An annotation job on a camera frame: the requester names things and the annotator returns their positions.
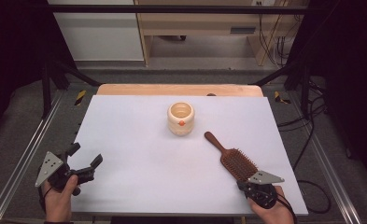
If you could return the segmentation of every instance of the white table surface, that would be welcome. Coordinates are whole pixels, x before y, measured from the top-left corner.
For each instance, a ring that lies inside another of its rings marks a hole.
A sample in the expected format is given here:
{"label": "white table surface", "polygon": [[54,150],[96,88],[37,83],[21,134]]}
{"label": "white table surface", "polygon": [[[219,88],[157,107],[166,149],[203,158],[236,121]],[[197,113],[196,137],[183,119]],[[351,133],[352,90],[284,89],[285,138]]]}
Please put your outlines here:
{"label": "white table surface", "polygon": [[[168,106],[189,102],[195,126],[186,136],[167,127]],[[88,167],[101,153],[95,179],[81,186],[72,211],[136,216],[244,216],[244,193],[205,138],[239,148],[268,173],[281,176],[296,215],[308,214],[265,97],[94,95],[68,159]]]}

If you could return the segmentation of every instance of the wooden hairbrush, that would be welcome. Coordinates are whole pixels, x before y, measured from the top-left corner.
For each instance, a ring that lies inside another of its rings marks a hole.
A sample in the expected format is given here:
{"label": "wooden hairbrush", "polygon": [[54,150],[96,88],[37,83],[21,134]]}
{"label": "wooden hairbrush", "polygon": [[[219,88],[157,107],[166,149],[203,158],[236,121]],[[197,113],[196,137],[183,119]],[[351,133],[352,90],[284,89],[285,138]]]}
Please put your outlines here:
{"label": "wooden hairbrush", "polygon": [[221,151],[221,163],[235,177],[238,188],[245,196],[262,208],[274,207],[278,197],[275,187],[271,184],[258,185],[248,181],[259,171],[257,166],[242,151],[224,148],[212,133],[206,132],[205,138]]}
{"label": "wooden hairbrush", "polygon": [[236,180],[247,182],[258,172],[257,166],[241,150],[224,148],[211,132],[206,132],[205,138],[220,150],[221,163]]}

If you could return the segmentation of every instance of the human hand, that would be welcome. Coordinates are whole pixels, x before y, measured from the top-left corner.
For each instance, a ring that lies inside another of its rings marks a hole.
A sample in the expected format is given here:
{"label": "human hand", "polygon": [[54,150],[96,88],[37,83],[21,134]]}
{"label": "human hand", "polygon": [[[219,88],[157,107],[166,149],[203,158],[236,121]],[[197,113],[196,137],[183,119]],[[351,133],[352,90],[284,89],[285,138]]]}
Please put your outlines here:
{"label": "human hand", "polygon": [[62,192],[53,189],[49,181],[44,182],[43,192],[46,193],[46,221],[69,222],[72,217],[71,197],[78,187],[78,177],[70,176]]}
{"label": "human hand", "polygon": [[[275,186],[276,193],[285,197],[283,189],[280,186]],[[292,224],[294,219],[290,210],[280,202],[276,202],[274,207],[270,209],[265,209],[260,207],[250,198],[247,198],[250,208],[254,213],[256,213],[265,224]]]}

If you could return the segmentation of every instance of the black curtain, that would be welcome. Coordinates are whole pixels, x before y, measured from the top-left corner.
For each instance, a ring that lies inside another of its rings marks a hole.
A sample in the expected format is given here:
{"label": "black curtain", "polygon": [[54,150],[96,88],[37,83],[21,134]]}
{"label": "black curtain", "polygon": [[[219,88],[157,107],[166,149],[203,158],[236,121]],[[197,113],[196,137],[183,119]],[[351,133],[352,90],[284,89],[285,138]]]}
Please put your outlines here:
{"label": "black curtain", "polygon": [[[41,79],[45,62],[60,61],[76,68],[53,13],[30,4],[47,0],[0,0],[0,118],[17,88]],[[62,71],[53,78],[64,79]]]}
{"label": "black curtain", "polygon": [[[290,59],[299,56],[298,46],[324,18],[304,18]],[[367,0],[339,1],[315,43],[306,60],[310,74],[325,77],[326,103],[336,126],[353,157],[367,168]]]}

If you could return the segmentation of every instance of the aluminum rail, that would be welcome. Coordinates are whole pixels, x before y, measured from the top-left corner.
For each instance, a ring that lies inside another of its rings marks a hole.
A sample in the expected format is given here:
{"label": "aluminum rail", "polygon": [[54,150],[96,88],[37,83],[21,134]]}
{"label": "aluminum rail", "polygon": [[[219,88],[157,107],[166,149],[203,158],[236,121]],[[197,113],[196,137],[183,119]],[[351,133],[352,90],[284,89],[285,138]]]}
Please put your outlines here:
{"label": "aluminum rail", "polygon": [[57,13],[190,13],[190,14],[321,14],[327,8],[312,7],[234,7],[234,6],[168,6],[168,5],[28,5],[30,9]]}
{"label": "aluminum rail", "polygon": [[[300,100],[297,92],[295,92],[295,94],[290,93],[289,95],[294,106],[296,107],[297,112],[301,114],[301,108],[299,104]],[[305,125],[305,130],[308,136],[311,132],[311,128],[311,124]],[[312,135],[311,143],[313,146],[314,154],[319,162],[319,167],[325,176],[326,182],[328,183],[329,188],[332,191],[334,199],[340,208],[344,220],[347,224],[361,224],[362,222],[360,220],[358,212],[355,209],[355,206],[349,199],[349,196],[346,192],[346,189],[344,188],[343,183],[340,180],[340,177],[338,177],[337,172],[332,166],[332,162],[329,160],[329,157],[326,154],[326,150],[320,144],[320,141],[315,133]]]}
{"label": "aluminum rail", "polygon": [[35,155],[37,148],[41,143],[41,140],[46,134],[46,131],[49,128],[49,125],[53,120],[63,97],[64,97],[64,91],[56,92],[56,95],[53,100],[53,107],[49,112],[49,115],[40,121],[34,135],[32,136],[31,141],[29,142],[28,146],[23,152],[20,161],[18,162],[17,166],[15,167],[15,170],[11,174],[8,182],[6,183],[2,192],[0,193],[0,221],[12,197],[14,196],[14,193],[16,192],[19,184],[21,183],[21,180],[25,175],[25,172],[33,156]]}

